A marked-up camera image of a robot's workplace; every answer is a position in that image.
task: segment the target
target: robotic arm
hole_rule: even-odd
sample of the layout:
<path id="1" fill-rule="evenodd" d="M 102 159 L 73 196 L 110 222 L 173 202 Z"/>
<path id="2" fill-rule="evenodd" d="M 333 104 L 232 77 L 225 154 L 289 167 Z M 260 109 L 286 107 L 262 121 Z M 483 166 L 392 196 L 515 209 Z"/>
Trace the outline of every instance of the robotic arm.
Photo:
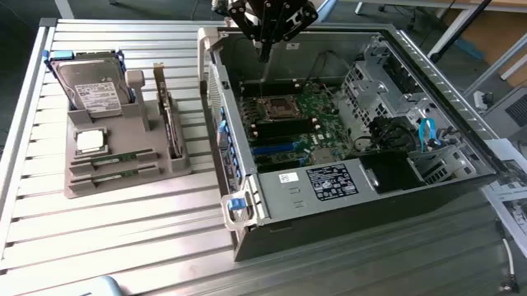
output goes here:
<path id="1" fill-rule="evenodd" d="M 308 0 L 212 0 L 212 10 L 253 40 L 260 62 L 268 61 L 273 43 L 290 40 L 318 17 Z"/>

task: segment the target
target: aluminum table surface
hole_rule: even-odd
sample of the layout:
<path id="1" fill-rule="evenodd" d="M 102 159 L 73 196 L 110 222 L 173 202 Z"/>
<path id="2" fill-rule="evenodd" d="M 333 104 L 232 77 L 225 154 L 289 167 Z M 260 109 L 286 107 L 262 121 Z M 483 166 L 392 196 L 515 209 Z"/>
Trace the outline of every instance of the aluminum table surface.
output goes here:
<path id="1" fill-rule="evenodd" d="M 477 192 L 433 213 L 232 261 L 197 89 L 196 30 L 205 25 L 221 23 L 58 20 L 40 27 L 0 164 L 0 295 L 73 295 L 78 283 L 104 274 L 141 295 L 496 294 L 507 254 Z M 40 51 L 116 47 L 128 69 L 145 71 L 146 100 L 152 64 L 166 67 L 193 174 L 68 200 L 66 99 Z"/>

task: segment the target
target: white cable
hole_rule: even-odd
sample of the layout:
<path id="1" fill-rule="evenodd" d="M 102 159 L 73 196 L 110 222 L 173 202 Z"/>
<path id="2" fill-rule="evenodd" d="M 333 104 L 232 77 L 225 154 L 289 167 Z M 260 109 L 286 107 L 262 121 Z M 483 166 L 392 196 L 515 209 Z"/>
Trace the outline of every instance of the white cable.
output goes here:
<path id="1" fill-rule="evenodd" d="M 508 246 L 508 242 L 505 239 L 501 239 L 503 244 L 504 244 L 504 249 L 507 250 L 507 256 L 508 256 L 508 272 L 513 274 L 513 262 L 512 262 L 512 252 L 511 248 Z"/>

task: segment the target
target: hard drive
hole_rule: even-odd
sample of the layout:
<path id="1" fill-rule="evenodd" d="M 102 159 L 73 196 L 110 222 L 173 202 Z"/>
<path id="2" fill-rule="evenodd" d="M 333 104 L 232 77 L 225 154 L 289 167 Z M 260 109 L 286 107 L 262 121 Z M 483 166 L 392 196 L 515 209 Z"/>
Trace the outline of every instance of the hard drive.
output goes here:
<path id="1" fill-rule="evenodd" d="M 85 109 L 93 118 L 121 114 L 121 104 L 129 104 L 133 98 L 125 85 L 118 54 L 53 52 L 46 64 L 68 96 L 72 110 Z"/>

